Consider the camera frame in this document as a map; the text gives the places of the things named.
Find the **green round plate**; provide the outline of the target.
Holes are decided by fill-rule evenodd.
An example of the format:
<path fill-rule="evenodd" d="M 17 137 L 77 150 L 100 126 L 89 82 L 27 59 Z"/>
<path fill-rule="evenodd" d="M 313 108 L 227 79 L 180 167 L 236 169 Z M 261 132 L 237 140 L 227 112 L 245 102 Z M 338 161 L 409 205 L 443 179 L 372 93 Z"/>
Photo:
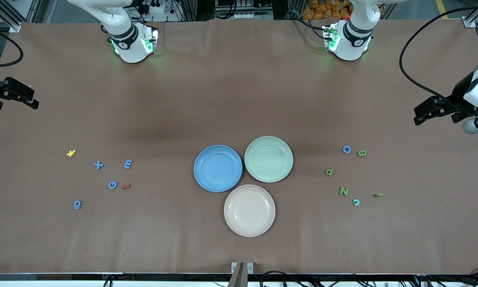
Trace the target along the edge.
<path fill-rule="evenodd" d="M 244 161 L 253 178 L 260 182 L 274 183 L 290 174 L 294 156 L 289 145 L 282 139 L 263 136 L 248 145 Z"/>

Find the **beige round plate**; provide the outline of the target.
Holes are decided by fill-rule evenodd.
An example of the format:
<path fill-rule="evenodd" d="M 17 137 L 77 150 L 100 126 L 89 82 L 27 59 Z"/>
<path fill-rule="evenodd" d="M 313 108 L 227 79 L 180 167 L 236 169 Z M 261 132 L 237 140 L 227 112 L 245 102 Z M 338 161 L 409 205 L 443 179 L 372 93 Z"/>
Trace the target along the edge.
<path fill-rule="evenodd" d="M 225 221 L 239 236 L 261 236 L 270 229 L 275 216 L 276 206 L 271 194 L 258 185 L 237 187 L 225 200 Z"/>

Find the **blue round plate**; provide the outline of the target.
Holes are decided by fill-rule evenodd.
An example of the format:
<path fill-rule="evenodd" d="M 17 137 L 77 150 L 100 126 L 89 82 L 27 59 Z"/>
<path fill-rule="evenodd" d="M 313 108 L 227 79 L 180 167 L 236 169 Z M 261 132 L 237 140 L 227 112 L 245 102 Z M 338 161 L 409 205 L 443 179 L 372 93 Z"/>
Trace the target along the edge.
<path fill-rule="evenodd" d="M 196 182 L 212 193 L 222 193 L 235 187 L 243 172 L 239 153 L 226 145 L 212 145 L 203 149 L 194 162 Z"/>

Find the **brown table cover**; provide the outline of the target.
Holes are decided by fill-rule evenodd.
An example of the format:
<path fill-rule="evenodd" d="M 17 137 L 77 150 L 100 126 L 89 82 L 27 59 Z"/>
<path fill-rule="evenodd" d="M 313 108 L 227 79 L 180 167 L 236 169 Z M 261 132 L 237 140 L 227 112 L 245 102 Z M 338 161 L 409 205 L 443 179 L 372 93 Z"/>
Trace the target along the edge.
<path fill-rule="evenodd" d="M 25 24 L 12 35 L 24 59 L 0 79 L 30 85 L 40 106 L 0 110 L 0 273 L 225 273 L 234 261 L 259 273 L 472 272 L 478 135 L 448 116 L 415 126 L 429 94 L 398 66 L 424 23 L 381 21 L 354 62 L 291 21 L 155 23 L 157 53 L 138 64 L 99 24 Z M 276 205 L 270 229 L 247 238 L 225 222 L 230 192 L 201 188 L 193 166 L 208 146 L 244 156 L 262 136 L 284 140 L 294 165 L 275 183 L 244 172 L 238 185 Z"/>

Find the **white power strip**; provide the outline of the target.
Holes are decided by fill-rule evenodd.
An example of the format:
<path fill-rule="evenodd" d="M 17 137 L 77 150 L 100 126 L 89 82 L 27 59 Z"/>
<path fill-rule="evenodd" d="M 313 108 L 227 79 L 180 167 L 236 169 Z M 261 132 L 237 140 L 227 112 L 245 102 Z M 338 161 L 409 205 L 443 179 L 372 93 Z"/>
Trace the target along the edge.
<path fill-rule="evenodd" d="M 166 4 L 164 0 L 142 0 L 143 14 L 164 14 Z"/>
<path fill-rule="evenodd" d="M 266 21 L 274 20 L 272 12 L 266 11 L 266 10 L 236 12 L 233 15 L 233 19 L 234 20 L 259 19 L 259 20 L 266 20 Z"/>

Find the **bag of orange items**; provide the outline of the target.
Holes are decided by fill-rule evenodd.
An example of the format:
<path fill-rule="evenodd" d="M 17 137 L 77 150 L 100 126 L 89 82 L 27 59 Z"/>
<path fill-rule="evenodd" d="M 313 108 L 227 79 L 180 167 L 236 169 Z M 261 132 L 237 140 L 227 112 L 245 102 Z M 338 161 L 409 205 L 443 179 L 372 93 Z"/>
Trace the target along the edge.
<path fill-rule="evenodd" d="M 301 12 L 304 21 L 337 18 L 348 20 L 354 10 L 349 0 L 306 0 L 306 7 Z"/>

